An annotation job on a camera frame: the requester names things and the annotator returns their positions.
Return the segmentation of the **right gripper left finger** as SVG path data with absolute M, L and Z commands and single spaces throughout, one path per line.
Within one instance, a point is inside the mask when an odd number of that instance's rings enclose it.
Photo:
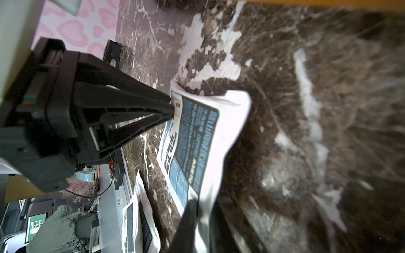
M 195 246 L 195 230 L 198 218 L 198 201 L 189 200 L 173 237 L 168 253 L 192 253 Z

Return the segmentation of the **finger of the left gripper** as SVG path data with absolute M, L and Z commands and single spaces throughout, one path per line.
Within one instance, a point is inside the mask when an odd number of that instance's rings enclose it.
M 90 55 L 80 54 L 73 92 L 79 109 L 131 117 L 172 117 L 171 98 Z
M 82 131 L 82 163 L 103 164 L 144 132 L 172 119 L 173 112 L 107 113 Z

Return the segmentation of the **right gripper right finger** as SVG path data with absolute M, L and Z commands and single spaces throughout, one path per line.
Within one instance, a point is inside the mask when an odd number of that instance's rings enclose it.
M 214 202 L 210 218 L 210 252 L 240 253 L 217 200 Z

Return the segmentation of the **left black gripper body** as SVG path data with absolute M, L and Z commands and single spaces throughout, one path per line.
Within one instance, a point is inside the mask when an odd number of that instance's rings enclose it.
M 44 193 L 95 159 L 88 54 L 41 38 L 1 103 L 1 157 Z

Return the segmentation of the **blue-grey label coffee bag front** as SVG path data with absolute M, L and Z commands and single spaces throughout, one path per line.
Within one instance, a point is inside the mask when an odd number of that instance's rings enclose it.
M 123 208 L 122 218 L 121 247 L 124 253 L 160 252 L 160 236 L 140 171 L 137 172 L 134 194 Z

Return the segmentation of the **blue-grey label coffee bag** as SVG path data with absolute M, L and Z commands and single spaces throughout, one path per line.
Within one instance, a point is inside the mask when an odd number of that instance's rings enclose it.
M 160 252 L 160 236 L 140 171 L 137 172 L 134 194 L 123 208 L 122 218 L 121 247 L 124 253 Z
M 227 154 L 240 136 L 251 110 L 248 92 L 228 90 L 222 96 L 198 96 L 177 82 L 170 87 L 175 112 L 160 141 L 157 162 L 180 215 L 189 214 L 192 226 L 185 238 L 191 251 L 211 251 L 211 214 L 224 174 Z

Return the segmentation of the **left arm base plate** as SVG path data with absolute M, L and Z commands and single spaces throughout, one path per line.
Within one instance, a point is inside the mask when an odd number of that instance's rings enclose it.
M 125 175 L 125 163 L 122 149 L 117 150 L 110 156 L 110 170 L 114 181 L 115 189 L 118 190 Z

